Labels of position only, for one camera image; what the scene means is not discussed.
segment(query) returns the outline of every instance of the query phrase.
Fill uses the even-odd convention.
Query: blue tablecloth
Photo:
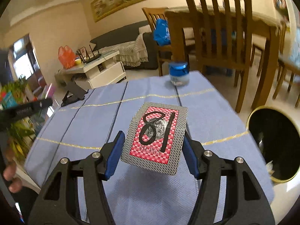
[[[63,157],[84,159],[117,132],[127,134],[131,119],[146,102],[188,107],[191,138],[221,158],[241,156],[271,203],[274,197],[265,162],[251,134],[220,93],[198,72],[190,83],[174,87],[169,76],[150,77],[90,90],[83,101],[56,109],[28,154],[25,169],[39,185]],[[189,173],[183,154],[177,174],[170,176],[119,161],[115,174],[104,182],[116,224],[187,224],[199,182]],[[83,180],[78,183],[80,211],[86,218]],[[226,178],[222,177],[215,222],[222,219]]]

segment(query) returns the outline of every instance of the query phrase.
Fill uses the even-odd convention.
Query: chair backrest
[[[229,64],[232,64],[234,52],[236,53],[237,64],[243,64],[244,62],[250,64],[252,40],[251,0],[244,0],[245,11],[243,12],[241,10],[241,0],[234,0],[235,10],[230,9],[229,0],[223,0],[224,9],[219,9],[217,0],[212,0],[213,9],[207,6],[206,0],[200,0],[202,12],[197,10],[194,0],[186,1],[193,19],[196,53],[199,53],[199,57],[203,55],[202,49],[205,50],[206,48],[205,58],[225,58]],[[205,41],[202,40],[200,34],[202,30],[205,31]],[[216,34],[214,53],[212,53],[211,30],[215,30]],[[234,45],[232,43],[232,32],[236,32],[236,43]]]
[[[167,20],[167,17],[165,17],[165,15],[164,15],[164,12],[166,9],[168,9],[168,8],[167,7],[160,7],[160,8],[143,7],[142,8],[143,12],[146,15],[146,18],[148,20],[148,23],[150,25],[152,32],[155,30],[157,19]]]
[[[287,24],[285,21],[280,21],[280,31],[279,31],[279,52],[280,54],[283,54],[284,49],[284,40],[285,40],[285,33],[287,31]]]

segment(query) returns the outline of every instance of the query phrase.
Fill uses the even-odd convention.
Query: finger
[[[20,178],[14,178],[8,189],[11,193],[19,192],[22,189],[22,180]]]
[[[7,180],[10,181],[13,179],[13,177],[16,174],[16,170],[17,170],[17,164],[15,161],[11,161],[9,163],[9,165],[5,168],[4,172],[3,172],[3,177]]]
[[[5,150],[5,157],[7,158],[7,160],[9,162],[11,162],[13,160],[14,156],[15,156],[15,154],[14,154],[14,151],[12,150],[12,148],[7,147]]]

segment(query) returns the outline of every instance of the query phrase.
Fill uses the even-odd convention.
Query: glass jar
[[[170,62],[169,74],[171,82],[175,86],[183,86],[190,81],[187,62]]]

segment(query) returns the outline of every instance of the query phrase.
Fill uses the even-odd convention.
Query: table
[[[115,62],[113,59],[119,54],[119,51],[107,52],[88,64],[76,65],[70,69],[62,70],[62,73],[67,81],[71,80],[72,76],[79,75],[80,78],[76,78],[75,82],[85,90],[117,83],[126,77],[122,62]]]
[[[273,186],[251,134],[199,72],[191,72],[185,86],[174,87],[169,76],[149,77],[90,90],[85,100],[57,108],[28,154],[26,171],[41,186],[61,158],[86,158],[112,141],[119,130],[126,135],[133,116],[148,101],[188,107],[187,130],[191,138],[221,158],[243,157],[271,203]],[[215,221],[223,216],[225,180],[221,179]],[[194,208],[199,184],[181,153],[174,176],[119,161],[115,174],[103,186],[116,224],[184,225]],[[82,180],[78,189],[84,201]],[[85,220],[82,200],[80,211]]]
[[[210,12],[213,12],[212,6],[208,6],[208,10]],[[183,28],[193,27],[192,16],[187,6],[167,9],[165,11],[165,16],[167,17],[169,24],[173,60],[184,61],[185,39]],[[267,40],[265,44],[265,56],[262,66],[262,73],[251,106],[252,109],[255,109],[259,106],[263,106],[266,103],[272,87],[278,60],[279,26],[279,21],[269,16],[265,16],[264,14],[253,12],[253,34],[266,37]]]

